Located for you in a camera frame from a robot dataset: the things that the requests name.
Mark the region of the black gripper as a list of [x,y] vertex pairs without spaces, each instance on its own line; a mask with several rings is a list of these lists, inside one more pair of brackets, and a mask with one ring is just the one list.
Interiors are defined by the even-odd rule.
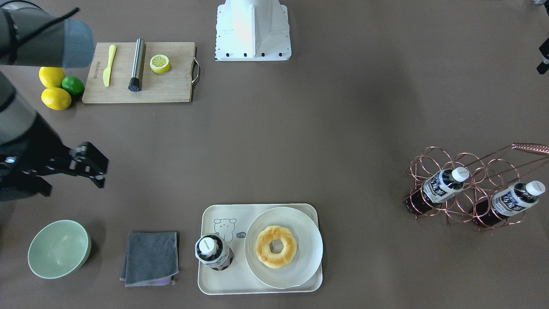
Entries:
[[40,193],[51,194],[43,176],[67,174],[91,180],[104,188],[109,160],[91,142],[81,145],[85,164],[74,159],[75,151],[63,145],[60,137],[36,115],[31,127],[13,141],[1,145],[1,201],[14,201]]

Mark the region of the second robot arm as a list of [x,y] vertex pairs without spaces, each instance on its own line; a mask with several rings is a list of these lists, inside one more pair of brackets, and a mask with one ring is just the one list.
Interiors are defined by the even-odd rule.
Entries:
[[541,75],[549,70],[549,38],[547,38],[540,46],[539,51],[543,57],[541,63],[537,66],[537,72]]

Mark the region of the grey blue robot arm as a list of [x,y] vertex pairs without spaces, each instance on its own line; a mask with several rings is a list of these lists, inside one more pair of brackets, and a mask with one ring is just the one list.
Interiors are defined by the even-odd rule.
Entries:
[[[84,68],[91,64],[94,35],[85,23],[72,18],[79,8],[53,16],[29,0],[3,0],[0,11],[2,65]],[[1,201],[50,196],[52,187],[44,177],[55,174],[82,176],[104,187],[108,158],[91,142],[65,146],[4,74],[0,112]]]

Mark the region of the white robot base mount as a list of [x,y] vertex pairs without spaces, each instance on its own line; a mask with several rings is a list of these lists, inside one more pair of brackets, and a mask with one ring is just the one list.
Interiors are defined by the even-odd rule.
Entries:
[[226,0],[216,12],[216,61],[291,59],[288,9],[278,0]]

